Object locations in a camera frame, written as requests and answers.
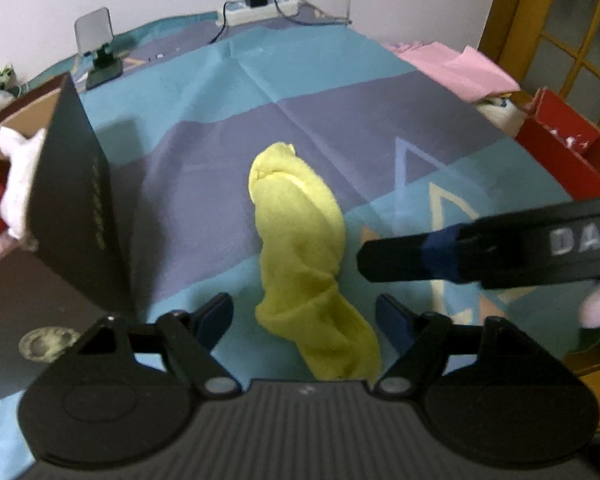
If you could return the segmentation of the yellow green cloth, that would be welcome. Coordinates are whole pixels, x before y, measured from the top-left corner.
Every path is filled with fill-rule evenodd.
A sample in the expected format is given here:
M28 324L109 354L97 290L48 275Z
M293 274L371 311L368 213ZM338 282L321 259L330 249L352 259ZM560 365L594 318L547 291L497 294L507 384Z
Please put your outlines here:
M376 379L375 331L339 290L347 234L330 188L277 142L254 159L248 192L262 242L258 323L292 342L319 380Z

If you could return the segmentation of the brown cardboard box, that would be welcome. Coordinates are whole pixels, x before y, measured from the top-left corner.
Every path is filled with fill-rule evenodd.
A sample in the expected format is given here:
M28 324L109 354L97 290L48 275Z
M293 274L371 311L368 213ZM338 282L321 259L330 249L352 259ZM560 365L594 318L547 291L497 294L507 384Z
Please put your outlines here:
M0 256L0 314L134 314L108 160L70 75L12 102L0 113L3 127L26 139L44 129L46 138L32 176L23 240Z

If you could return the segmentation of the white plush toy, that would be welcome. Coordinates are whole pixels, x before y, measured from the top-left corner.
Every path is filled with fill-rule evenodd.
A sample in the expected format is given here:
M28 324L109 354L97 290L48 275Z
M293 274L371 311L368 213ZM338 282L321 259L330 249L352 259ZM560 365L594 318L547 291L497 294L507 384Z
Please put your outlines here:
M9 236L27 249L38 244L28 227L28 208L46 136L46 128L38 129L30 138L13 128L0 128L0 151L10 165L0 201L0 217Z

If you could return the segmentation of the brown pink plush toy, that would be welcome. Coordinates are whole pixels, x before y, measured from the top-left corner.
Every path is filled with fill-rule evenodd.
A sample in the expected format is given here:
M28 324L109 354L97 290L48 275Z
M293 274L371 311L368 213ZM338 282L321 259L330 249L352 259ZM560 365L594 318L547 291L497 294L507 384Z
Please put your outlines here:
M5 231L0 235L0 257L5 252L9 252L12 248L19 245L19 240L9 235L9 232Z

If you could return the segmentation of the red gift box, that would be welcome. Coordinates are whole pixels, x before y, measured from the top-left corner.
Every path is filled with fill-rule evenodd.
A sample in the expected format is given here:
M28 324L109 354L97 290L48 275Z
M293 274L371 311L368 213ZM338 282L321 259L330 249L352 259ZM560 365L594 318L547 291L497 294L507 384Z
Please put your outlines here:
M515 140L571 198L600 197L600 129L558 94L535 93Z

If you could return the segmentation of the blue grey patterned bedsheet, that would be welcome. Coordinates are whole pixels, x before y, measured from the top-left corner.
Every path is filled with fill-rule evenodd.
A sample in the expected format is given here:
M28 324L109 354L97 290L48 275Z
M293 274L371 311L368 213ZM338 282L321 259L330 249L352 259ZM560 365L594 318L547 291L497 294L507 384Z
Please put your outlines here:
M591 479L600 247L471 105L342 26L249 26L0 116L1 479Z

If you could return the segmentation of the cream pillow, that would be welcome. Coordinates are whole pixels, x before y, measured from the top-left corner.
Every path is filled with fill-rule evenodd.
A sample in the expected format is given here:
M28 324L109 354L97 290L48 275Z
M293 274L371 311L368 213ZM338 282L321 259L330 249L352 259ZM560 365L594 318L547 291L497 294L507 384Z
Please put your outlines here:
M508 96L490 96L474 104L475 110L492 125L502 130L506 136L516 138L527 111L516 106Z

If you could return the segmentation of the pink folded cloth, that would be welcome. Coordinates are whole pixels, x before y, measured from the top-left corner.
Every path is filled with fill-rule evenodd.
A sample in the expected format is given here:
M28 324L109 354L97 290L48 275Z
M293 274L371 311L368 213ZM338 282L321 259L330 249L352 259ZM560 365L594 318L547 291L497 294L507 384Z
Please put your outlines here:
M520 90L512 76L473 47L460 52L441 42L409 42L385 48L468 103Z

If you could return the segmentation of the wooden lattice door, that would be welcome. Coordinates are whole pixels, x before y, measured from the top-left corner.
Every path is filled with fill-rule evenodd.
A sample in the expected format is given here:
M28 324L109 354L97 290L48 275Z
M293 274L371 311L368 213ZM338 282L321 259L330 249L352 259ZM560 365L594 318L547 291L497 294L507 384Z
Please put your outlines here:
M493 0L479 50L526 104L550 88L600 127L600 0Z

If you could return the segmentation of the white power strip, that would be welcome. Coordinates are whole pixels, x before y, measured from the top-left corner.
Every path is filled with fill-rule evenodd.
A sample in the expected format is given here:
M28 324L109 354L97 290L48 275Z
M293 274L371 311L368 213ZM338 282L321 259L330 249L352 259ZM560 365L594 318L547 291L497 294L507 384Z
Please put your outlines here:
M227 26L232 27L272 20L272 18L279 16L278 11L282 11L283 14L293 18L299 13L301 6L300 0L277 0L277 3L278 8L276 8L274 0L268 0L266 6L250 8L244 0L230 1L219 8L216 24L219 26L227 24Z

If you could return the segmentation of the green phone stand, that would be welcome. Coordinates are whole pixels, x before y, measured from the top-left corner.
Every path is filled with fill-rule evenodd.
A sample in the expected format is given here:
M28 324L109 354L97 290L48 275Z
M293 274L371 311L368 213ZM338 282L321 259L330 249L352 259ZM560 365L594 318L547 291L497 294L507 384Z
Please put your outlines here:
M74 22L74 34L79 55L92 60L92 68L86 76L86 91L93 90L122 75L123 63L111 51L114 32L110 12L106 6L80 16Z

